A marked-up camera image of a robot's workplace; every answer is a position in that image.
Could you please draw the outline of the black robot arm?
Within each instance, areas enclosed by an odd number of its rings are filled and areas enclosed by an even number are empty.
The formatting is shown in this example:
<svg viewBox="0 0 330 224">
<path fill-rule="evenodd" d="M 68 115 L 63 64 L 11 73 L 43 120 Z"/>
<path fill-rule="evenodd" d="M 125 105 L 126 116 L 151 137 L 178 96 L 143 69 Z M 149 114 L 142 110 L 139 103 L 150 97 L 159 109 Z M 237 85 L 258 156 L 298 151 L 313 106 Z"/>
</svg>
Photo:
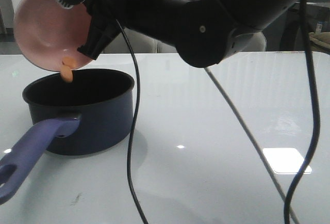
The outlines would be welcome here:
<svg viewBox="0 0 330 224">
<path fill-rule="evenodd" d="M 242 51 L 298 0 L 56 0 L 84 4 L 89 33 L 78 51 L 97 59 L 120 26 L 174 46 L 189 65 L 205 68 Z"/>
</svg>

